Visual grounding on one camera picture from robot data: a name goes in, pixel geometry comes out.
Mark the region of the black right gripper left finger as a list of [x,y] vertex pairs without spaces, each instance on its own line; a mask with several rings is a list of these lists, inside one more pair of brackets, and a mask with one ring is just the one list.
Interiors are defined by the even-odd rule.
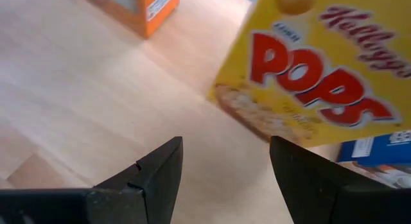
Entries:
[[0,224],[170,224],[183,155],[173,137],[94,187],[0,189]]

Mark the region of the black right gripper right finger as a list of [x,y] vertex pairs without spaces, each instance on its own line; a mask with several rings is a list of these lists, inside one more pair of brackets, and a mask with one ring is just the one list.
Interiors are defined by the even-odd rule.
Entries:
[[411,189],[394,189],[278,136],[270,139],[270,159],[294,224],[411,224]]

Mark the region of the blue Frosted Flakes cereal box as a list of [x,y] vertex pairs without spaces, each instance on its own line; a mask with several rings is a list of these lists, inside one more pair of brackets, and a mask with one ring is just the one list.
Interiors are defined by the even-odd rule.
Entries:
[[337,163],[387,186],[411,188],[411,130],[344,142]]

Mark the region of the yellow Corn Pops cereal box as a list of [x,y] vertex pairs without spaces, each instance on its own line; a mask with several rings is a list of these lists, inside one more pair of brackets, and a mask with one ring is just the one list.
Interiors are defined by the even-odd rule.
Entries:
[[411,129],[411,0],[257,0],[208,98],[303,147]]

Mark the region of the orange Mini-Wheats cereal box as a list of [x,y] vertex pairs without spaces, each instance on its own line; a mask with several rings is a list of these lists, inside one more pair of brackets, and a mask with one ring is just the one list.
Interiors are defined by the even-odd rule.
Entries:
[[89,1],[145,39],[155,33],[180,3],[180,0]]

